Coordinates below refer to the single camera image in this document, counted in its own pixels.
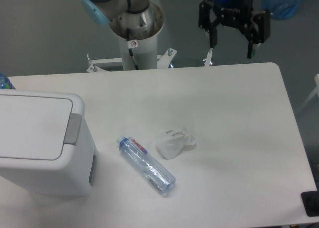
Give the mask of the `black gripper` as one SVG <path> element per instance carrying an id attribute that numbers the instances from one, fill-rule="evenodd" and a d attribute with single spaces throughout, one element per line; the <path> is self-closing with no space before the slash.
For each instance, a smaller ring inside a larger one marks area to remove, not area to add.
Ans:
<path id="1" fill-rule="evenodd" d="M 211 22 L 213 9 L 216 19 Z M 209 46 L 217 45 L 217 29 L 221 24 L 243 30 L 248 41 L 247 58 L 251 59 L 257 47 L 270 37 L 271 13 L 268 9 L 252 11 L 253 0 L 203 0 L 199 4 L 198 27 L 209 34 Z"/>

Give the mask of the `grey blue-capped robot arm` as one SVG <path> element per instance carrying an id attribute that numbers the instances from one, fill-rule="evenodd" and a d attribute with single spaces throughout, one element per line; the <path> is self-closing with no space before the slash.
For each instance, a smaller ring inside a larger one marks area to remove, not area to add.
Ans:
<path id="1" fill-rule="evenodd" d="M 141 14 L 150 7 L 150 0 L 81 0 L 93 13 L 97 23 L 112 20 L 123 12 Z M 255 47 L 270 36 L 270 11 L 254 11 L 253 0 L 203 0 L 199 4 L 198 26 L 209 33 L 210 48 L 217 45 L 217 27 L 238 29 L 248 40 L 247 57 L 252 58 Z"/>

